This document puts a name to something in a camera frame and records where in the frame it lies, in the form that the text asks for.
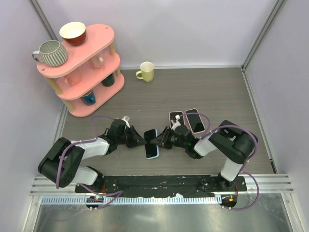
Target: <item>wall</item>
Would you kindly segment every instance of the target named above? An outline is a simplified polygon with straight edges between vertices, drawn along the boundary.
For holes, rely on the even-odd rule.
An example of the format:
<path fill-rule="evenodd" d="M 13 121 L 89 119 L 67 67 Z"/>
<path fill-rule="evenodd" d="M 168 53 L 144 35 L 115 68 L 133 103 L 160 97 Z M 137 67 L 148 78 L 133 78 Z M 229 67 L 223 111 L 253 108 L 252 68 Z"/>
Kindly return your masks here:
<path fill-rule="evenodd" d="M 63 104 L 31 57 L 49 38 L 28 1 L 0 1 L 0 21 L 0 225 L 15 232 Z"/>
<path fill-rule="evenodd" d="M 55 34 L 71 21 L 115 31 L 122 67 L 242 65 L 276 0 L 39 0 Z"/>
<path fill-rule="evenodd" d="M 278 170 L 288 173 L 302 215 L 309 201 L 309 1 L 288 0 L 247 73 Z"/>

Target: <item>cup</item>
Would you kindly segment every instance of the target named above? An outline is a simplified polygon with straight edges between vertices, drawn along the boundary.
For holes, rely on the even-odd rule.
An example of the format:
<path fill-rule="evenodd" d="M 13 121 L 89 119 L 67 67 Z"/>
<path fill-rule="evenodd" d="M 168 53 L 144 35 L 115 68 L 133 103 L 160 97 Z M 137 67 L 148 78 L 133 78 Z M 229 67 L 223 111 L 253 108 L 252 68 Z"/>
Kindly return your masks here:
<path fill-rule="evenodd" d="M 98 54 L 96 54 L 94 57 L 90 59 L 90 62 L 91 62 L 92 68 L 94 69 L 102 68 L 104 65 L 103 53 L 99 52 Z"/>
<path fill-rule="evenodd" d="M 57 40 L 43 43 L 38 51 L 32 53 L 32 58 L 37 62 L 45 63 L 52 67 L 64 64 L 68 59 L 68 53 L 64 46 Z"/>
<path fill-rule="evenodd" d="M 86 105 L 93 105 L 94 103 L 96 103 L 96 98 L 95 95 L 91 90 L 89 90 L 88 92 L 86 92 L 82 97 L 81 97 L 83 103 L 85 103 Z"/>
<path fill-rule="evenodd" d="M 114 75 L 113 74 L 109 75 L 103 81 L 101 81 L 101 83 L 106 87 L 112 86 L 115 83 Z"/>
<path fill-rule="evenodd" d="M 151 62 L 143 62 L 140 65 L 140 71 L 136 72 L 136 77 L 145 82 L 151 82 L 154 78 L 154 64 Z"/>
<path fill-rule="evenodd" d="M 64 76 L 64 82 L 70 86 L 77 85 L 78 83 L 80 83 L 81 79 L 82 74 L 78 68 L 74 69 L 68 75 Z"/>
<path fill-rule="evenodd" d="M 81 22 L 70 22 L 62 26 L 59 34 L 68 44 L 79 46 L 86 40 L 86 26 Z"/>

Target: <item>shelf tier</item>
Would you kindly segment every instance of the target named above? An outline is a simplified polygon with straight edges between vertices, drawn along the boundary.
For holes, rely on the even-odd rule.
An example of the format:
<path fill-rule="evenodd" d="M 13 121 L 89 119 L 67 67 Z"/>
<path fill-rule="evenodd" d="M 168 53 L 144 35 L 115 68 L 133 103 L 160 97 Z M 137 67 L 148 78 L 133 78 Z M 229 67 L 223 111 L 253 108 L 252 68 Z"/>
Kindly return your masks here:
<path fill-rule="evenodd" d="M 59 78 L 57 84 L 63 92 L 62 94 L 58 94 L 58 96 L 65 100 L 77 99 L 113 73 L 120 65 L 118 54 L 112 56 L 108 50 L 103 51 L 103 59 L 104 66 L 101 69 L 92 68 L 90 61 L 80 66 L 78 69 L 82 75 L 82 79 L 76 85 L 68 85 L 64 82 L 64 77 Z"/>
<path fill-rule="evenodd" d="M 125 79 L 122 74 L 119 76 L 116 76 L 115 74 L 116 73 L 114 73 L 115 83 L 112 86 L 105 87 L 99 83 L 93 88 L 93 92 L 96 98 L 95 104 L 85 105 L 80 98 L 72 100 L 71 103 L 75 107 L 75 111 L 70 113 L 75 117 L 86 117 L 95 112 L 108 99 L 120 91 L 125 84 Z"/>
<path fill-rule="evenodd" d="M 63 65 L 51 67 L 45 63 L 37 62 L 38 71 L 48 78 L 65 76 L 109 46 L 114 40 L 113 29 L 104 24 L 88 26 L 86 33 L 87 38 L 82 45 L 72 46 L 65 41 L 61 42 L 68 53 L 68 60 Z"/>

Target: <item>striped mug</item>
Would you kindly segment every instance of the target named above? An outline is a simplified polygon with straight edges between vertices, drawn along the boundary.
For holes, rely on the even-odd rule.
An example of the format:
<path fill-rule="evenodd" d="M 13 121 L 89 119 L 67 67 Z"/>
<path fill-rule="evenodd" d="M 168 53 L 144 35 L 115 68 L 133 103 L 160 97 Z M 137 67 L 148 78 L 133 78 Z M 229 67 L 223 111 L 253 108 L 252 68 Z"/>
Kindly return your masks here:
<path fill-rule="evenodd" d="M 32 53 L 32 58 L 52 67 L 57 67 L 66 62 L 68 53 L 64 46 L 57 40 L 50 40 L 43 43 L 38 51 Z"/>

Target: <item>phone screen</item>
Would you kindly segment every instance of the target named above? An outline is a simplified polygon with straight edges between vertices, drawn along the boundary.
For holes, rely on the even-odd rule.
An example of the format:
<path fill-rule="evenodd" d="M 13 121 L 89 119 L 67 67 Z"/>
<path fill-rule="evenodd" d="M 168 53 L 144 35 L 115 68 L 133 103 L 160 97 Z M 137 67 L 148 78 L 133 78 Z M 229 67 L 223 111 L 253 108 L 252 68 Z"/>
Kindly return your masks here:
<path fill-rule="evenodd" d="M 183 115 L 182 111 L 175 111 L 175 112 L 170 112 L 169 113 L 169 127 L 172 127 L 172 118 L 175 117 L 176 115 Z M 180 122 L 181 125 L 184 125 L 184 118 L 180 117 L 180 119 L 178 120 Z"/>
<path fill-rule="evenodd" d="M 152 159 L 159 156 L 159 147 L 157 145 L 150 143 L 150 141 L 156 137 L 157 137 L 156 129 L 148 130 L 144 133 L 144 138 L 147 142 L 147 144 L 145 145 L 147 159 Z"/>
<path fill-rule="evenodd" d="M 186 110 L 187 113 L 198 113 L 197 109 Z M 193 133 L 199 133 L 205 130 L 204 124 L 199 115 L 186 115 Z"/>

